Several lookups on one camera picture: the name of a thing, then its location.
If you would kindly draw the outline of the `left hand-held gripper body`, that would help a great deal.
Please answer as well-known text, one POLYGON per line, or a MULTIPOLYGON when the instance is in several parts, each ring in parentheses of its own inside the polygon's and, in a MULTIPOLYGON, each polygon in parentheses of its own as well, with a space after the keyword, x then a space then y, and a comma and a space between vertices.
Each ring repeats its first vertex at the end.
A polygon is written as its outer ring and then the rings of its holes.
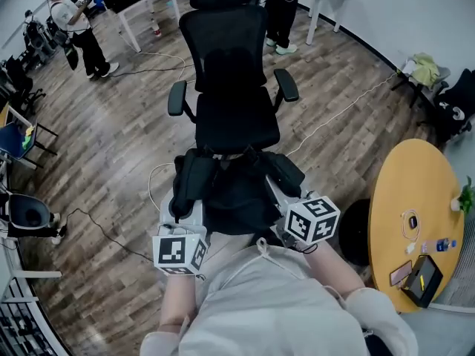
POLYGON ((195 202, 185 218, 176 220, 171 212, 172 197, 173 191, 169 191, 160 203, 158 234, 152 237, 154 266, 167 276, 199 276, 208 251, 203 204, 195 202))

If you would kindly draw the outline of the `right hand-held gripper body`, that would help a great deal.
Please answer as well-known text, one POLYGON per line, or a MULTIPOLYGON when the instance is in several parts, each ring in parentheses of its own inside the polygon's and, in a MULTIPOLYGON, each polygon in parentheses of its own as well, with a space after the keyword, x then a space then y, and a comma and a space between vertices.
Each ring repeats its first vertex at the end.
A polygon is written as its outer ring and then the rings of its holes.
POLYGON ((272 180, 266 177, 266 186, 279 210, 279 218, 272 227, 284 245, 296 240, 304 245, 315 245, 335 234, 341 211, 327 196, 312 190, 305 179, 298 197, 286 195, 272 180))

